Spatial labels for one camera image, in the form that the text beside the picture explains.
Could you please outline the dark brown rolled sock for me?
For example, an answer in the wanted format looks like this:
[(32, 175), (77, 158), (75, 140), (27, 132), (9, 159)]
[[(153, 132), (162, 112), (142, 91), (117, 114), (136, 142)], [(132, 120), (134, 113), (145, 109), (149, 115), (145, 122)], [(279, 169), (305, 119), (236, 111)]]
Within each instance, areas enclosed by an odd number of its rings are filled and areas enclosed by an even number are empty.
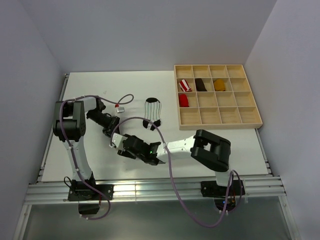
[(195, 79), (195, 87), (196, 87), (197, 92), (206, 92), (207, 91), (202, 78)]

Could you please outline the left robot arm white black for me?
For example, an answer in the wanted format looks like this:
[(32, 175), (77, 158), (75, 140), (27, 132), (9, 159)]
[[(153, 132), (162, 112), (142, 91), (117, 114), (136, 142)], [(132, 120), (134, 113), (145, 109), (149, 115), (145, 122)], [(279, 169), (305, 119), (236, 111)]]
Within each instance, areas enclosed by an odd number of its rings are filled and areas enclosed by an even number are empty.
[(98, 188), (92, 169), (89, 166), (84, 147), (84, 135), (89, 119), (102, 127), (102, 133), (108, 138), (115, 130), (120, 118), (104, 113), (106, 106), (97, 96), (82, 96), (54, 105), (52, 130), (67, 150), (72, 167), (71, 185), (76, 188), (82, 184), (79, 194), (86, 200), (96, 197)]

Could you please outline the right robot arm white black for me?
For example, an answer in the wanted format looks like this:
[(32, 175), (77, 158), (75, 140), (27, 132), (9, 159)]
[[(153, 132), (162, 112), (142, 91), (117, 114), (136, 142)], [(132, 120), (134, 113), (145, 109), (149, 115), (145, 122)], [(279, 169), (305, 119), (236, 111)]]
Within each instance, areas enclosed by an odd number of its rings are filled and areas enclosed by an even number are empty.
[(234, 183), (230, 177), (229, 158), (231, 142), (209, 131), (199, 129), (195, 135), (171, 142), (146, 143), (135, 135), (114, 133), (111, 145), (117, 154), (130, 159), (139, 159), (151, 166), (173, 160), (195, 159), (215, 172), (216, 189), (222, 195), (229, 194)]

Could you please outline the red white striped rolled sock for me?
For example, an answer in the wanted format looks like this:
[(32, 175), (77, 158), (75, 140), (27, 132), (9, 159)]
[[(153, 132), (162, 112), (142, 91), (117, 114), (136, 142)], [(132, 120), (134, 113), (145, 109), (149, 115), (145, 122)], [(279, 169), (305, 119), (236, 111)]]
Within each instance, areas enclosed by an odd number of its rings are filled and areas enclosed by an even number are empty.
[(180, 89), (183, 92), (191, 92), (192, 88), (190, 87), (190, 85), (188, 84), (188, 82), (186, 81), (186, 79), (182, 79), (178, 82), (178, 86), (180, 87)]

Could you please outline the mustard yellow rolled sock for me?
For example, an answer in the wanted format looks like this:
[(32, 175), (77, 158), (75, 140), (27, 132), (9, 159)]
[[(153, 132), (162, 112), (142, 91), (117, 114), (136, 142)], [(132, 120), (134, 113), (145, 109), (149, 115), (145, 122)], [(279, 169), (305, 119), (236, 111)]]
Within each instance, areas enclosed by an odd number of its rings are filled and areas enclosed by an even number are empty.
[(224, 92), (226, 90), (224, 80), (222, 78), (218, 78), (213, 82), (213, 86), (215, 91)]

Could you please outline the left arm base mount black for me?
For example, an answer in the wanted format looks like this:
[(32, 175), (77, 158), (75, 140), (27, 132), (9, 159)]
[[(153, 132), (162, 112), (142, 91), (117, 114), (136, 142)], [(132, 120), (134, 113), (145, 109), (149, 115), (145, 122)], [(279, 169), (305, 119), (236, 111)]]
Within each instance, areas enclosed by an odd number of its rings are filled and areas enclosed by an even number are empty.
[[(91, 217), (98, 213), (102, 200), (106, 199), (105, 197), (86, 186), (82, 181), (71, 180), (68, 176), (64, 177), (63, 182), (69, 188), (67, 200), (78, 202), (79, 214)], [(96, 184), (93, 176), (85, 182), (105, 194), (108, 200), (113, 199), (113, 184)]]

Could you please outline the white black striped sock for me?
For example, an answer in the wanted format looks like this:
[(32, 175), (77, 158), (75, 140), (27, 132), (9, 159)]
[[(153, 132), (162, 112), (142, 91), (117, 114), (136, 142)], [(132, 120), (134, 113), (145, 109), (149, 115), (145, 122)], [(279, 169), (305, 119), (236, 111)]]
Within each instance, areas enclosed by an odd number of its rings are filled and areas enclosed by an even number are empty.
[(155, 97), (149, 97), (144, 103), (144, 120), (142, 125), (145, 129), (154, 131), (155, 127), (161, 125), (161, 110), (162, 104)]

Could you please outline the aluminium rail frame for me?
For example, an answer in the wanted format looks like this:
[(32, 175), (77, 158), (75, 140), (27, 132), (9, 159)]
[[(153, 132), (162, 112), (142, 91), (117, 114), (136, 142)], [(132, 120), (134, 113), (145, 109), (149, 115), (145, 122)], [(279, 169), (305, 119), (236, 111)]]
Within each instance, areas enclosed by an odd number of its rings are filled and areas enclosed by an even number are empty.
[[(149, 95), (156, 96), (157, 90), (168, 93), (162, 103), (161, 116), (164, 123), (160, 130), (164, 139), (185, 137), (190, 131), (179, 130), (178, 107), (174, 83), (174, 71), (116, 71), (116, 72), (71, 72), (66, 74), (60, 99), (94, 94), (117, 99), (109, 88), (128, 84), (128, 92), (135, 97), (132, 105)], [(242, 174), (246, 195), (235, 212), (225, 216), (222, 223), (213, 228), (204, 228), (195, 223), (183, 210), (174, 193), (168, 166), (162, 166), (147, 179), (142, 170), (108, 168), (115, 161), (103, 160), (103, 154), (111, 149), (106, 141), (98, 137), (98, 126), (88, 123), (90, 133), (86, 136), (87, 156), (93, 156), (92, 168), (98, 184), (113, 184), (110, 214), (100, 220), (81, 220), (76, 213), (77, 202), (67, 202), (67, 187), (62, 181), (44, 182), (49, 174), (70, 171), (62, 160), (66, 153), (60, 151), (58, 138), (50, 135), (43, 157), (38, 182), (27, 188), (20, 218), (13, 240), (301, 240), (301, 236), (289, 206), (286, 191), (280, 176), (273, 176), (258, 130), (218, 130), (216, 134), (231, 140), (231, 156), (245, 154), (249, 150), (249, 175)], [(214, 174), (200, 176), (202, 169), (195, 163), (174, 163), (174, 182), (178, 193), (190, 211), (202, 221), (217, 221), (219, 214), (213, 198), (202, 197), (201, 181), (214, 180)]]

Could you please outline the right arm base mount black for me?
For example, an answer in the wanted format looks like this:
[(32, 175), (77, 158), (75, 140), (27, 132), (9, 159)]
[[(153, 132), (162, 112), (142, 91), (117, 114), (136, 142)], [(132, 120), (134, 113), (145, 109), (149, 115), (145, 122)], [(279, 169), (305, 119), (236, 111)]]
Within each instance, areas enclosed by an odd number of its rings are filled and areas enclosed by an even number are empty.
[(200, 185), (200, 192), (202, 196), (204, 198), (213, 198), (215, 207), (221, 212), (223, 211), (225, 205), (226, 212), (229, 213), (230, 211), (234, 210), (240, 202), (240, 198), (244, 197), (246, 194), (243, 181), (238, 179), (231, 180), (231, 185), (227, 194), (227, 200), (226, 186), (219, 186), (217, 185), (216, 181), (202, 181)]

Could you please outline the wooden compartment tray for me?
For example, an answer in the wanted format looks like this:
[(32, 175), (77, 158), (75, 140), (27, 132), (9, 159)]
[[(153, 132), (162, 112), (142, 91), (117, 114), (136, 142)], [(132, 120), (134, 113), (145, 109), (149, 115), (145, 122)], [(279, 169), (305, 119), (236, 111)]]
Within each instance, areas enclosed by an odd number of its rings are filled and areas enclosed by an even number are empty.
[[(207, 91), (197, 91), (201, 78)], [(191, 92), (178, 83), (186, 79)], [(223, 79), (225, 91), (215, 91), (214, 81)], [(241, 64), (178, 64), (174, 66), (175, 92), (180, 130), (258, 129), (263, 125), (245, 69)], [(180, 107), (186, 94), (189, 107)]]

